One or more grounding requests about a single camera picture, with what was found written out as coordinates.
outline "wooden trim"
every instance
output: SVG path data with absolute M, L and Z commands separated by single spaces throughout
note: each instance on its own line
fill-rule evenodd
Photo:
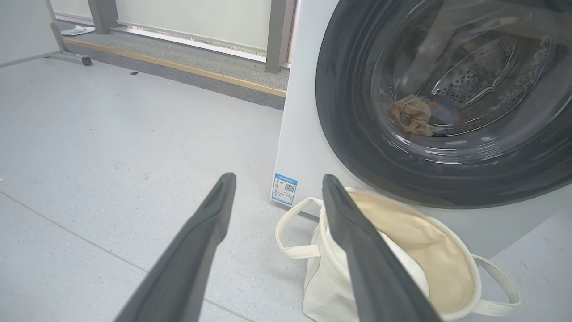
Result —
M 99 50 L 100 52 L 105 52 L 105 53 L 110 53 L 110 54 L 119 55 L 119 56 L 123 56 L 123 57 L 133 58 L 133 59 L 140 60 L 140 61 L 150 62 L 151 64 L 156 64 L 156 65 L 161 65 L 161 66 L 165 66 L 165 67 L 169 67 L 169 68 L 173 68 L 173 69 L 178 69 L 178 70 L 182 70 L 183 72 L 193 73 L 196 75 L 200 75 L 200 76 L 212 78 L 215 80 L 223 81 L 225 83 L 230 83 L 230 84 L 254 89 L 256 91 L 260 91 L 260 92 L 264 92 L 264 93 L 268 93 L 268 94 L 272 94 L 272 95 L 276 95 L 276 96 L 280 96 L 280 97 L 286 97 L 286 91 L 282 91 L 280 89 L 266 87 L 264 85 L 256 84 L 256 83 L 253 83 L 250 81 L 240 80 L 238 78 L 234 78 L 231 76 L 226 76 L 226 75 L 221 75 L 221 74 L 209 72 L 207 70 L 190 67 L 190 66 L 186 66 L 183 64 L 178 64 L 176 62 L 171 62 L 171 61 L 167 61 L 167 60 L 163 60 L 163 59 L 159 59 L 159 58 L 149 57 L 149 56 L 145 56 L 145 55 L 141 55 L 141 54 L 125 52 L 123 50 L 118 50 L 115 48 L 105 47 L 105 46 L 101 46 L 101 45 L 90 44 L 88 42 L 83 42 L 83 41 L 79 41 L 79 40 L 75 40 L 75 39 L 65 38 L 64 41 L 69 45 L 81 46 L 81 47 L 85 47 L 85 48 L 89 48 L 89 49 Z

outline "door glass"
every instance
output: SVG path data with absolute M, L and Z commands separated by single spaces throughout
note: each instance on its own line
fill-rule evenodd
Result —
M 571 98 L 572 19 L 545 6 L 413 9 L 372 73 L 369 113 L 382 137 L 426 160 L 465 163 L 509 154 L 558 118 Z

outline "fabric handle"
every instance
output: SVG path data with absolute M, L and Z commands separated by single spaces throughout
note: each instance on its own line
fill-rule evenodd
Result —
M 521 292 L 500 268 L 481 256 L 473 255 L 472 257 L 477 265 L 480 265 L 494 278 L 509 298 L 508 303 L 480 299 L 473 312 L 488 316 L 505 316 L 522 304 Z
M 305 208 L 312 201 L 317 203 L 318 206 L 320 207 L 322 207 L 324 204 L 324 202 L 321 201 L 320 199 L 308 197 L 302 200 L 296 206 L 292 207 L 290 210 L 288 210 L 284 214 L 284 216 L 280 218 L 278 224 L 276 225 L 276 232 L 275 232 L 276 242 L 278 242 L 278 246 L 280 247 L 282 252 L 293 260 L 303 260 L 305 258 L 320 257 L 320 248 L 318 245 L 284 247 L 284 245 L 282 244 L 282 234 L 284 233 L 284 230 L 286 229 L 290 221 L 292 221 L 292 219 L 294 219 L 294 217 L 297 216 L 302 211 L 302 209 Z

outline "beige fabric lining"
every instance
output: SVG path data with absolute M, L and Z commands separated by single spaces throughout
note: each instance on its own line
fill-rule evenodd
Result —
M 431 304 L 440 314 L 469 305 L 475 293 L 475 276 L 461 248 L 447 232 L 392 202 L 362 193 L 349 194 L 366 218 L 421 266 Z

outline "debris on floor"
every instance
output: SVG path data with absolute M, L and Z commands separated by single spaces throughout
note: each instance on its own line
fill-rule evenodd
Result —
M 92 31 L 94 31 L 95 29 L 96 29 L 95 27 L 76 26 L 74 29 L 68 29 L 68 30 L 62 31 L 62 35 L 64 35 L 64 36 L 77 36 L 79 34 L 90 33 Z

